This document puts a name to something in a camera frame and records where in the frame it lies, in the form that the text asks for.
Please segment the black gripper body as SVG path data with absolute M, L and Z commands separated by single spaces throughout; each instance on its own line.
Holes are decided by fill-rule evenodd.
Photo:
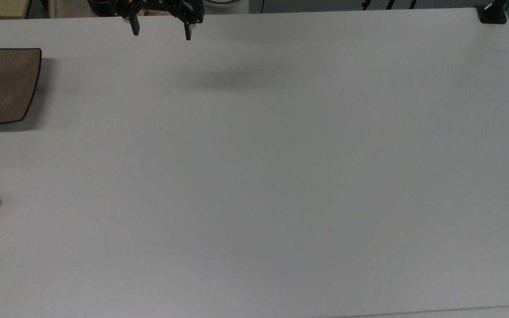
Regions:
M 133 19 L 142 10 L 166 11 L 184 24 L 202 23 L 205 14 L 202 0 L 117 0 L 117 16 Z

